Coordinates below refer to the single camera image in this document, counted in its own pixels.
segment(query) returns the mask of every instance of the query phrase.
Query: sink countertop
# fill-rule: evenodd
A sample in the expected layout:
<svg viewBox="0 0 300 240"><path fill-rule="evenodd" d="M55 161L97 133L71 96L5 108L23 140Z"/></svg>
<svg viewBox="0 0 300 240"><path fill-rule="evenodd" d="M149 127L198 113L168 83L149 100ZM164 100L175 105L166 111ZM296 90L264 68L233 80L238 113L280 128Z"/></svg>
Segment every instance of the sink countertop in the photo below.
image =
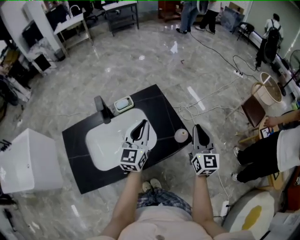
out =
<svg viewBox="0 0 300 240"><path fill-rule="evenodd" d="M168 158L192 141L190 134L184 143L175 141L175 132L186 127L157 85L143 89L131 95L131 98L135 104L134 108L145 113L157 135L157 143L151 150L144 169ZM96 112L62 132L67 157L81 194L126 177L119 166L101 171L92 162L85 137L88 131L100 124L103 124L103 120L101 114Z"/></svg>

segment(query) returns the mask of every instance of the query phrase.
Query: white box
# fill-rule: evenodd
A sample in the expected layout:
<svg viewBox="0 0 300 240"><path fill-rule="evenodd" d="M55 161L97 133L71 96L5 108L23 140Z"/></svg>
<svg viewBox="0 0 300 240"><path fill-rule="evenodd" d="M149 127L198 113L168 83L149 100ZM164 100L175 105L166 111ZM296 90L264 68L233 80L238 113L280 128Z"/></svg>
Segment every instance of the white box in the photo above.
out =
<svg viewBox="0 0 300 240"><path fill-rule="evenodd" d="M0 152L4 193L61 188L63 179L53 139L26 129Z"/></svg>

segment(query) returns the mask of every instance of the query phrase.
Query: white sink basin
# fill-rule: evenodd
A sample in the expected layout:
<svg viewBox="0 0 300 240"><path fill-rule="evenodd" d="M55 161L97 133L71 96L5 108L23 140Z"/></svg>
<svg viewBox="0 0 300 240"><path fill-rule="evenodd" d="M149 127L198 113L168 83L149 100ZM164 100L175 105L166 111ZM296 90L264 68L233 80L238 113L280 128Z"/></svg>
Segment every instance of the white sink basin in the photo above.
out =
<svg viewBox="0 0 300 240"><path fill-rule="evenodd" d="M144 112L134 108L112 118L110 123L103 123L87 133L85 142L97 169L107 171L119 165L120 149L127 129L143 119L148 120ZM156 141L156 133L150 124L147 144L149 149L154 148Z"/></svg>

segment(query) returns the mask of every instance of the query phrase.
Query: tiled floor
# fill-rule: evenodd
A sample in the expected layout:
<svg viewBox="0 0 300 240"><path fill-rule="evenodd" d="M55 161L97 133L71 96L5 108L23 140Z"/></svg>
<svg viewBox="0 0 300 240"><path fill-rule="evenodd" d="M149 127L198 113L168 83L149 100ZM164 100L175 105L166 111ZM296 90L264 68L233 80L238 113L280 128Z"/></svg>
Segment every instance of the tiled floor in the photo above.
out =
<svg viewBox="0 0 300 240"><path fill-rule="evenodd" d="M79 44L70 50L69 58L59 63L56 72L34 79L32 98L23 112L19 106L8 108L7 117L0 125L1 137L12 140L26 128L31 128L53 138L64 178L63 189L14 194L19 203L19 211L13 211L15 223L26 239L82 240L98 235L110 220L125 180L80 195L61 135L64 129L96 111L95 96L101 95L110 105L157 84L174 107L186 106L195 102L188 89L203 98L236 77L233 68L215 52L202 46L190 34L177 33L176 23L179 22L149 21L142 23L139 30L124 30L115 37L102 32L94 38L94 46L88 41ZM243 40L236 41L237 37L223 27L217 25L215 35L195 29L192 34L222 53L231 63L233 55L237 54L253 65L257 50ZM259 78L259 73L253 73L244 62L239 59L236 62L243 72ZM275 75L265 65L262 70ZM250 94L253 83L254 78L245 76L196 106L199 112L215 106L234 108ZM285 98L280 104L264 107L268 114L278 115L289 110L286 104L289 101ZM233 146L239 138L234 134L247 129L248 121L239 112L225 119L229 112L228 109L215 109L196 117L195 122L214 136L220 153L220 178L234 203L259 180L247 184L231 180L231 172L238 169ZM183 121L191 130L192 121ZM146 170L144 178L158 178L166 189L191 203L194 170L188 162L190 151L191 146L188 146ZM227 197L217 174L208 178L208 185L214 214L219 215L221 204Z"/></svg>

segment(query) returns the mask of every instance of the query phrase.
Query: bag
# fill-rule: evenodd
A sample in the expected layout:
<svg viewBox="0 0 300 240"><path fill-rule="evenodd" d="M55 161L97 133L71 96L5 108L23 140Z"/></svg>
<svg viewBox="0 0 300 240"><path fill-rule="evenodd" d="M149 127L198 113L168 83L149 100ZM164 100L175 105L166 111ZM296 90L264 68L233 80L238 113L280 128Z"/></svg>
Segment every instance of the bag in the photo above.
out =
<svg viewBox="0 0 300 240"><path fill-rule="evenodd" d="M274 27L273 19L271 19L271 21L272 21L272 27L270 27L269 30L268 30L267 41L271 45L278 46L278 44L281 40L281 36L280 36L280 33L279 33L279 30L281 29L281 26L279 26L279 28L277 29L277 28Z"/></svg>

